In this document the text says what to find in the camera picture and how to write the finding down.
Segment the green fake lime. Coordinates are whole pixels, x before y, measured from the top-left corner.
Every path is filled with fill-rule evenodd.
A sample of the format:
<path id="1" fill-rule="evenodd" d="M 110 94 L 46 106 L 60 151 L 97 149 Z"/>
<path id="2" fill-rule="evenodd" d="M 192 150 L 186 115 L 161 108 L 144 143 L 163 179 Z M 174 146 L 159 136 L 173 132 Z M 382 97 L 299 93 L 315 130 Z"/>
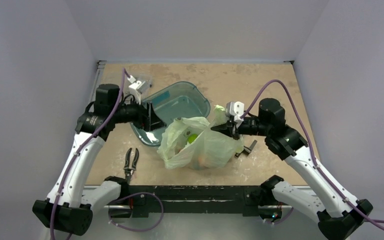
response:
<path id="1" fill-rule="evenodd" d="M 199 135 L 196 133 L 189 135 L 187 138 L 187 143 L 192 144 L 197 139 L 198 136 Z"/>

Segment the teal plastic bin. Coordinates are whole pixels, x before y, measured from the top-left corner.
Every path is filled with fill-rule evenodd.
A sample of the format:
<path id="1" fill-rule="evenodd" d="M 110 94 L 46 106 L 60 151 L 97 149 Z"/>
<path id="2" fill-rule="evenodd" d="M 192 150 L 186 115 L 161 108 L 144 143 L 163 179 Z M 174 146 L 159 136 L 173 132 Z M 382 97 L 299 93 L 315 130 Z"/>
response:
<path id="1" fill-rule="evenodd" d="M 175 82 L 158 92 L 143 98 L 142 101 L 152 102 L 156 115 L 166 124 L 166 127 L 154 131 L 144 131 L 131 128 L 138 139 L 146 146 L 158 147 L 162 134 L 168 125 L 177 118 L 207 117 L 211 106 L 209 100 L 199 91 L 198 87 L 188 81 Z"/>

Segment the light green plastic bag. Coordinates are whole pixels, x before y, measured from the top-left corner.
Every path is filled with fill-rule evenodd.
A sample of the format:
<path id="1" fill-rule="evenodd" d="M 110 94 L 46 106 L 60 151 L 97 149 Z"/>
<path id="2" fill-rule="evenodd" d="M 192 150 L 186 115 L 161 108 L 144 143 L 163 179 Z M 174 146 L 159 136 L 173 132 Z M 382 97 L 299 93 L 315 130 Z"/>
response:
<path id="1" fill-rule="evenodd" d="M 235 140 L 224 134 L 212 131 L 211 127 L 228 121 L 226 108 L 216 105 L 214 119 L 205 117 L 177 118 L 162 133 L 157 154 L 164 161 L 166 169 L 189 167 L 195 170 L 222 168 L 244 147 L 244 140 Z M 198 134 L 192 144 L 188 136 Z"/>

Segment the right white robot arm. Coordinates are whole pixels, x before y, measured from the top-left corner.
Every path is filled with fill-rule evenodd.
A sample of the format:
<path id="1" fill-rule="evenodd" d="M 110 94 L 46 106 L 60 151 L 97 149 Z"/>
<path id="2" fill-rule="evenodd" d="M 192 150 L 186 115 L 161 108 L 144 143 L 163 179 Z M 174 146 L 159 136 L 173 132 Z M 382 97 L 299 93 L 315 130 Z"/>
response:
<path id="1" fill-rule="evenodd" d="M 370 214 L 373 205 L 350 193 L 312 156 L 305 138 L 286 124 L 285 109 L 278 100 L 262 99 L 258 115 L 240 119 L 243 112 L 242 102 L 229 102 L 227 120 L 211 130 L 235 140 L 243 135 L 263 136 L 268 149 L 292 167 L 315 193 L 308 194 L 274 175 L 261 184 L 261 202 L 286 203 L 313 220 L 328 240 L 348 239 L 363 224 L 361 214 Z"/>

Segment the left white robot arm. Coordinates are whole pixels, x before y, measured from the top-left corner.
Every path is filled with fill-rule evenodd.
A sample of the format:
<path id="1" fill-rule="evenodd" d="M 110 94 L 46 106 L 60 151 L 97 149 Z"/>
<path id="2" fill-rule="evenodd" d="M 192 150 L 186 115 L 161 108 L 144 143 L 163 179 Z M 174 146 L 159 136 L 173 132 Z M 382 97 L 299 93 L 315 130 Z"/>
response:
<path id="1" fill-rule="evenodd" d="M 60 176 L 47 197 L 34 202 L 32 211 L 49 228 L 51 239 L 55 239 L 56 231 L 82 236 L 94 215 L 107 204 L 132 207 L 135 200 L 150 195 L 130 190 L 137 159 L 126 165 L 125 178 L 109 176 L 91 194 L 83 194 L 92 165 L 117 124 L 132 123 L 147 132 L 165 126 L 152 103 L 126 104 L 122 97 L 122 89 L 116 84 L 101 84 L 96 89 L 95 100 L 77 120 L 72 148 Z"/>

